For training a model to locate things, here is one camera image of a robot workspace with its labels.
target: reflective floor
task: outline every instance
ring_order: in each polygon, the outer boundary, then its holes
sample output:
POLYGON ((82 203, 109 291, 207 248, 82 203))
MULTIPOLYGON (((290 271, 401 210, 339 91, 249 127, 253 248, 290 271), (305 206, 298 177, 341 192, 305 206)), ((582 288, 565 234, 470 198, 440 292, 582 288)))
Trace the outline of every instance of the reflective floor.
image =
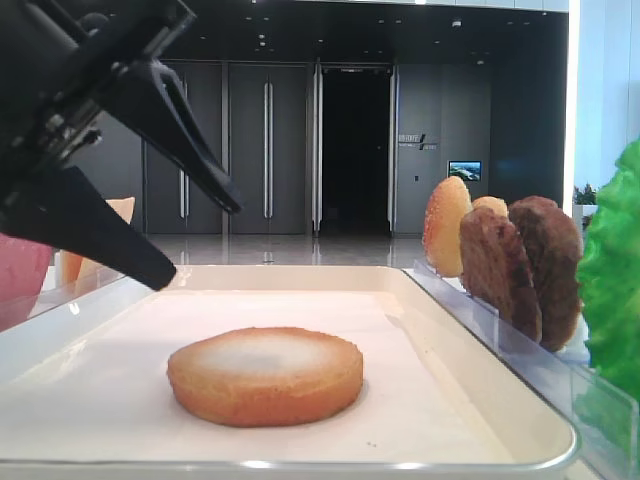
POLYGON ((176 264, 413 266, 424 257, 420 238, 152 235, 176 264))

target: wall sign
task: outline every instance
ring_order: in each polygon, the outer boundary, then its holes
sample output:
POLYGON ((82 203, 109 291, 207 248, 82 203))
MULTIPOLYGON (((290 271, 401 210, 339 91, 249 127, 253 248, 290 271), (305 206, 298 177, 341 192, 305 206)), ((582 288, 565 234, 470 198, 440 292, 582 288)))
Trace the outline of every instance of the wall sign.
POLYGON ((425 133, 412 133, 398 135, 398 146, 417 148, 418 150, 437 150, 437 143, 427 143, 424 141, 427 135, 425 133))

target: doorway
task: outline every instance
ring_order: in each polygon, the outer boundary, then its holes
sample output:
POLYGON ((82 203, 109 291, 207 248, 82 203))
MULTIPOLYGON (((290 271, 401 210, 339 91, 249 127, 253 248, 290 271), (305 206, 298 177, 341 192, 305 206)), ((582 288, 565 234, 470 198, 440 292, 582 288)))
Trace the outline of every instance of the doorway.
POLYGON ((323 71, 320 235, 384 235, 391 69, 323 71))

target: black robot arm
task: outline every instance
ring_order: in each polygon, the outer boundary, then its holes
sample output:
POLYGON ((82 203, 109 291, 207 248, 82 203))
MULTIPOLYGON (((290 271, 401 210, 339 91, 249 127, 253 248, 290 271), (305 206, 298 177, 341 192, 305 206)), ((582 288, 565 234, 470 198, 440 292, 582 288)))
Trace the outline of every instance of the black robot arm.
POLYGON ((78 253, 153 289, 171 281, 171 262, 66 167, 90 148, 102 111, 223 209, 240 210, 177 76, 157 60, 193 19, 180 0, 127 2, 113 19, 79 23, 53 0, 0 2, 0 232, 78 253))

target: ceiling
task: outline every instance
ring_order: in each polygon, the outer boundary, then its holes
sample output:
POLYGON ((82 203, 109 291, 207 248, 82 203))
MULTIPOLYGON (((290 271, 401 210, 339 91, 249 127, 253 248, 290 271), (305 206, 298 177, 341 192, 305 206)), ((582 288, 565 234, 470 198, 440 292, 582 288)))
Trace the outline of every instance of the ceiling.
MULTIPOLYGON (((130 0, 59 0, 72 15, 130 0)), ((491 63, 567 31, 567 14, 292 0, 184 0, 198 19, 165 58, 304 62, 491 63), (452 22, 461 20, 455 28, 452 22)))

